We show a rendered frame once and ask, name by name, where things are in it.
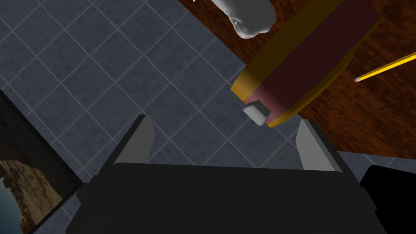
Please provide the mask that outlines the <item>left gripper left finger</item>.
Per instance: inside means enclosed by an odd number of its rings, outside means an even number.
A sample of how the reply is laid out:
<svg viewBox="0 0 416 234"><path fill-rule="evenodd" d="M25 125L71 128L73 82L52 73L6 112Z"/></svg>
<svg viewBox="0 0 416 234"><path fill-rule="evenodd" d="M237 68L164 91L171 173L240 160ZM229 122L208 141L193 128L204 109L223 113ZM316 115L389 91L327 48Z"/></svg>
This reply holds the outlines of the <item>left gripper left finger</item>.
<svg viewBox="0 0 416 234"><path fill-rule="evenodd" d="M103 164L100 173L116 163L147 163L154 139L151 116L138 116Z"/></svg>

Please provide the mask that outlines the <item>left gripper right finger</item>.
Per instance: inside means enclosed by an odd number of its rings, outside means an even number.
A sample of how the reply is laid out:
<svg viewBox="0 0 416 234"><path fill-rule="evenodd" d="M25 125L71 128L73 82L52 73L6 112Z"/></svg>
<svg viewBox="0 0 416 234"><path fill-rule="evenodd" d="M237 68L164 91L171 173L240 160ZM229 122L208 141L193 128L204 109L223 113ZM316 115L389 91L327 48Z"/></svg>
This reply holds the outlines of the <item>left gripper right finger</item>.
<svg viewBox="0 0 416 234"><path fill-rule="evenodd" d="M295 143L303 169L348 173L339 152L312 119L300 121Z"/></svg>

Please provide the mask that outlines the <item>brown wooden table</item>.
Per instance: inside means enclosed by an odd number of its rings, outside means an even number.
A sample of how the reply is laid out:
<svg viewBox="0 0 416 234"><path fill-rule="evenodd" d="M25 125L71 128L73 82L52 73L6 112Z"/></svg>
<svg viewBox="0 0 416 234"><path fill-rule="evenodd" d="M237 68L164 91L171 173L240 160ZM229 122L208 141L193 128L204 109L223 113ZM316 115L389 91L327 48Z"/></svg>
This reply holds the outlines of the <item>brown wooden table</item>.
<svg viewBox="0 0 416 234"><path fill-rule="evenodd" d="M299 114L339 151L416 159L416 60L354 78L416 52L416 0L365 0L383 21L349 65Z"/></svg>

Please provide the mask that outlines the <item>yellow and maroon drawer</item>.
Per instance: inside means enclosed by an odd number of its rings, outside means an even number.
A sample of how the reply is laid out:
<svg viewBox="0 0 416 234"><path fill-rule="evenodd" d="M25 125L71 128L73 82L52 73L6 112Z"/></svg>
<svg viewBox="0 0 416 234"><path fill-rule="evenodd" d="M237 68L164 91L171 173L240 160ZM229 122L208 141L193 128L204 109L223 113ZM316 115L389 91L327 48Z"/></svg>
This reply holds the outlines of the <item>yellow and maroon drawer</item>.
<svg viewBox="0 0 416 234"><path fill-rule="evenodd" d="M275 127L308 105L346 68L382 20L366 0L310 0L247 64L231 90L260 100Z"/></svg>

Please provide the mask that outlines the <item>yellow pencil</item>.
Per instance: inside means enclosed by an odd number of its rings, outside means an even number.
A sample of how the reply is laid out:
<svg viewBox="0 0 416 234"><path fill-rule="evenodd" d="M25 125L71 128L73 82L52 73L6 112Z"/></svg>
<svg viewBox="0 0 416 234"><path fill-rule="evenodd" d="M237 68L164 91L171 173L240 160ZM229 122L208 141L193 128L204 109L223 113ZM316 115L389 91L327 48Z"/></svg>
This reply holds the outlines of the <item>yellow pencil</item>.
<svg viewBox="0 0 416 234"><path fill-rule="evenodd" d="M387 70L392 69L394 67L400 66L400 65L402 65L404 63L410 62L410 61L415 60L415 59L416 59L416 52L413 52L413 53L411 53L409 55L406 55L406 56L404 56L402 58L397 59L394 62L391 62L389 64L386 64L386 65L384 65L382 67L379 67L379 68L377 68L375 70L372 70L372 71L370 71L368 73L363 74L362 76L359 76L359 77L355 78L354 79L354 82L360 82L360 81L365 80L365 79L367 79L369 77L375 76L375 75L377 75L379 73L382 73L384 71L387 71Z"/></svg>

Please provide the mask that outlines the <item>framed cliff picture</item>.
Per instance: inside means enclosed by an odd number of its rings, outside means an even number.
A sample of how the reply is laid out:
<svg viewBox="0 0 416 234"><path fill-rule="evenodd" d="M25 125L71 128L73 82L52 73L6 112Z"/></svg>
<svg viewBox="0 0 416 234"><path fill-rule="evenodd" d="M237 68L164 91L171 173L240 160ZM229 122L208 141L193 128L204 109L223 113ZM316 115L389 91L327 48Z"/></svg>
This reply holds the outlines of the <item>framed cliff picture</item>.
<svg viewBox="0 0 416 234"><path fill-rule="evenodd" d="M34 234L82 180L0 90L0 185L11 190L22 234Z"/></svg>

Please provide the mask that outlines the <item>white lumpy object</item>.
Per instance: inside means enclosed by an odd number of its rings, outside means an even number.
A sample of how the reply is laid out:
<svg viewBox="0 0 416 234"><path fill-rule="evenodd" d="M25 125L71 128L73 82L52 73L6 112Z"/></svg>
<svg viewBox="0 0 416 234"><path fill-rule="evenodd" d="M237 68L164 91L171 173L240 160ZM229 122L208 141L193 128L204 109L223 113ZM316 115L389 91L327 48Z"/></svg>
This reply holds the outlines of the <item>white lumpy object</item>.
<svg viewBox="0 0 416 234"><path fill-rule="evenodd" d="M277 17L270 0L211 0L227 15L240 38L250 39L271 30Z"/></svg>

